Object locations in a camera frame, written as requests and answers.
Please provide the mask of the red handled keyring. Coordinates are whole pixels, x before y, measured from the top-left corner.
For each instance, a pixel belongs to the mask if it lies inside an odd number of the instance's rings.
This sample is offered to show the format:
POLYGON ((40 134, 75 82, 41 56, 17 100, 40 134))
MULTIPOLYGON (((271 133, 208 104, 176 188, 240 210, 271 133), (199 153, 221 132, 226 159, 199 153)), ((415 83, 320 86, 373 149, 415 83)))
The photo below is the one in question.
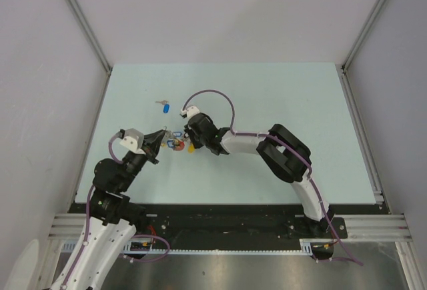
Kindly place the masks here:
POLYGON ((185 148, 184 132, 165 129, 161 146, 173 151, 182 151, 185 148))

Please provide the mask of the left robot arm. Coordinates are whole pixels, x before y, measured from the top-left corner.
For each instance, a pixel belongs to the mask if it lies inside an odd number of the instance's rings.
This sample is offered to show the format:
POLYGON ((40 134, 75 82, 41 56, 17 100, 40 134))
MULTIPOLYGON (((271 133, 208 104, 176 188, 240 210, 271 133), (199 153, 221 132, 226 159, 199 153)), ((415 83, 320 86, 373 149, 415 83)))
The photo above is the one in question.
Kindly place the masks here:
POLYGON ((146 163, 158 164, 166 133, 121 129, 109 140, 110 156, 94 168, 82 232, 51 289, 100 289, 127 242, 146 232, 144 207, 125 192, 146 163))

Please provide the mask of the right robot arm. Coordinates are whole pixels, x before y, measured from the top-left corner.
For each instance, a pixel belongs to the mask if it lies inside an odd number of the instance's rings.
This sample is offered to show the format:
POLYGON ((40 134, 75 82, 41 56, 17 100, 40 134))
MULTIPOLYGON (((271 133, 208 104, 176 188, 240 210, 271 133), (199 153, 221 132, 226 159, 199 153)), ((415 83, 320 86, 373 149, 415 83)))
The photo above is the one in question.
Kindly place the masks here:
POLYGON ((184 131, 196 149, 206 147, 215 155, 259 155, 272 173, 295 191, 308 231, 314 237, 327 233, 338 236, 332 225, 334 212, 313 179, 311 151, 284 126, 275 124, 267 133, 244 133, 230 127, 217 128, 202 112, 182 111, 181 115, 187 119, 184 131))

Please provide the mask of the solid blue tag key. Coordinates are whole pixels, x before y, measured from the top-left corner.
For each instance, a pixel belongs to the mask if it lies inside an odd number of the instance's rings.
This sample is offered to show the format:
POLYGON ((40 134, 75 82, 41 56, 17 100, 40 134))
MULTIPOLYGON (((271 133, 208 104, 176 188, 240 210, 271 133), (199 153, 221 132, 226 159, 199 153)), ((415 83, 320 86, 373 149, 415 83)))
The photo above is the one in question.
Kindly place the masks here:
POLYGON ((156 103, 163 106, 163 113, 169 113, 169 102, 167 100, 156 101, 156 103))

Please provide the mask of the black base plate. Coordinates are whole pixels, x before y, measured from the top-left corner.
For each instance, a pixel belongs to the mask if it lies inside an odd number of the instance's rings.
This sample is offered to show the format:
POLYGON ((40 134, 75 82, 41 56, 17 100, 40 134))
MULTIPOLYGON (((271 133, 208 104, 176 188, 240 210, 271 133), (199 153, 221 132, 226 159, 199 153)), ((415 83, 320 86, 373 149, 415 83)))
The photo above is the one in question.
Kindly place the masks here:
MULTIPOLYGON (((299 205, 144 205, 147 227, 139 233, 162 238, 165 249, 273 250, 300 239, 320 242, 330 233, 313 236, 299 205)), ((386 215, 385 205, 332 205, 333 228, 341 239, 350 235, 347 215, 386 215)))

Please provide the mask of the right aluminium frame post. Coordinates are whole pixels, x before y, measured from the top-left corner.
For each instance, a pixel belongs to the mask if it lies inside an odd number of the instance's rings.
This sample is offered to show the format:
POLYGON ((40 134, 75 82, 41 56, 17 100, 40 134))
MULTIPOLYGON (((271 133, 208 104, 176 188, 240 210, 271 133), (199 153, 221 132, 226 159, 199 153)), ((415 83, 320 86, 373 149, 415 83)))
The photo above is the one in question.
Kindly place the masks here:
POLYGON ((362 46, 367 40, 369 34, 373 30, 377 20, 379 20, 383 10, 385 10, 389 0, 376 0, 373 7, 371 8, 359 34, 356 37, 356 40, 353 42, 348 54, 346 55, 343 63, 341 64, 341 70, 346 72, 357 54, 360 52, 362 46))

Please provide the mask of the aluminium frame post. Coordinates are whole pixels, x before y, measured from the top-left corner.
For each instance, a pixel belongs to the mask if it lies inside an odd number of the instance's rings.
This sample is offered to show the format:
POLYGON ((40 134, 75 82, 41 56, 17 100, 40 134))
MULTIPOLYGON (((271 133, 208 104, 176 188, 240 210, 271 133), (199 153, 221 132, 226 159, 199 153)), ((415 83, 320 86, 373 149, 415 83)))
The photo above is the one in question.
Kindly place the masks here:
POLYGON ((346 55, 343 63, 341 64, 341 70, 346 72, 357 54, 360 52, 362 46, 367 40, 369 34, 373 30, 377 20, 379 20, 383 10, 385 10, 389 0, 376 0, 373 7, 371 8, 359 34, 356 37, 356 40, 353 42, 348 54, 346 55))
POLYGON ((96 37, 89 21, 87 20, 87 17, 85 16, 83 9, 81 8, 81 5, 79 4, 78 0, 65 0, 67 6, 69 7, 72 15, 75 17, 75 20, 77 24, 79 25, 79 28, 81 29, 82 33, 84 34, 89 46, 91 47, 92 51, 94 52, 97 60, 101 64, 103 70, 107 73, 108 76, 111 75, 112 72, 112 66, 109 63, 103 49, 101 48, 101 45, 98 41, 98 38, 96 37))

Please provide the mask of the left aluminium frame post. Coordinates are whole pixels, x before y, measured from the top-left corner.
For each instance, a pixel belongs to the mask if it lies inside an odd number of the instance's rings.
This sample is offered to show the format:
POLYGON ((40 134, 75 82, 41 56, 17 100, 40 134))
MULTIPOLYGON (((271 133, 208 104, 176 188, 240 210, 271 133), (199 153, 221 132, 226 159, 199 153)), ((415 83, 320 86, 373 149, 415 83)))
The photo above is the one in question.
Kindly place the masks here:
POLYGON ((75 20, 77 24, 79 25, 79 28, 81 29, 82 33, 84 34, 89 46, 91 47, 92 51, 94 52, 97 60, 101 64, 103 70, 107 73, 108 76, 111 75, 112 72, 112 66, 109 63, 103 49, 101 48, 101 45, 98 41, 98 38, 96 37, 89 21, 87 20, 87 17, 85 16, 83 9, 81 8, 81 5, 79 4, 78 0, 65 0, 67 6, 69 7, 72 15, 75 17, 75 20))

